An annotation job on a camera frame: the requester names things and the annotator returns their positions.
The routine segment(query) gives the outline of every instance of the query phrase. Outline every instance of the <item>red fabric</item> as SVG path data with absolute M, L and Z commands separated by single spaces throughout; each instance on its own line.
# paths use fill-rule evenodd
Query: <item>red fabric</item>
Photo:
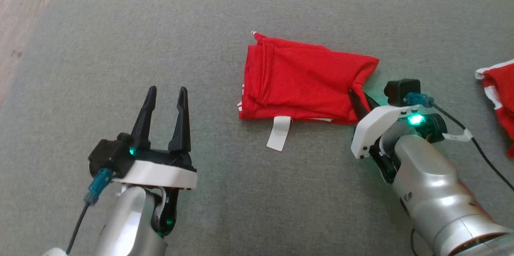
M 377 58 L 259 33 L 254 36 L 257 44 L 248 46 L 240 119 L 285 115 L 356 124 L 349 89 L 369 109 L 362 86 L 375 71 Z
M 498 121 L 514 140 L 514 63 L 489 69 L 483 76 L 483 87 L 494 86 L 496 100 L 502 104 L 501 108 L 496 109 Z M 514 145 L 507 155 L 514 158 Z

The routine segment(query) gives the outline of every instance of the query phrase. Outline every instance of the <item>blue cable connector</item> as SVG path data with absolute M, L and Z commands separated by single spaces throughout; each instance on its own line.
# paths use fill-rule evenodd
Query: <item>blue cable connector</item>
M 112 181 L 112 171 L 108 168 L 101 168 L 97 173 L 95 179 L 89 186 L 89 192 L 84 197 L 84 202 L 89 203 L 90 205 L 95 205 L 98 202 L 98 197 L 103 191 L 103 189 L 110 184 Z
M 434 97 L 428 96 L 423 93 L 410 92 L 407 93 L 405 102 L 407 105 L 419 104 L 426 108 L 431 108 L 434 106 Z

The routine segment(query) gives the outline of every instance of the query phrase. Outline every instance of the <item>green light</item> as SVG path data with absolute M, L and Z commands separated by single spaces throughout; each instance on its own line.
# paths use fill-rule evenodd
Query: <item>green light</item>
M 411 125 L 418 125 L 423 121 L 423 115 L 411 115 L 410 117 L 407 117 L 407 120 Z

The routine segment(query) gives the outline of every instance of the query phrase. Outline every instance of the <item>gray upholstery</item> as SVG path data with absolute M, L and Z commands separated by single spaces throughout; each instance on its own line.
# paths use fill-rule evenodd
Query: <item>gray upholstery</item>
M 295 121 L 280 153 L 266 148 L 271 120 L 238 119 L 250 31 L 380 58 L 365 90 L 381 103 L 388 80 L 419 78 L 514 181 L 510 143 L 473 78 L 514 57 L 513 12 L 514 0 L 53 0 L 0 113 L 0 251 L 66 248 L 88 155 L 132 129 L 154 84 L 153 147 L 166 147 L 186 86 L 198 169 L 168 255 L 410 255 L 409 219 L 371 159 L 352 157 L 352 126 Z M 514 194 L 472 145 L 437 148 L 514 227 Z M 92 252 L 118 189 L 86 214 L 73 255 Z

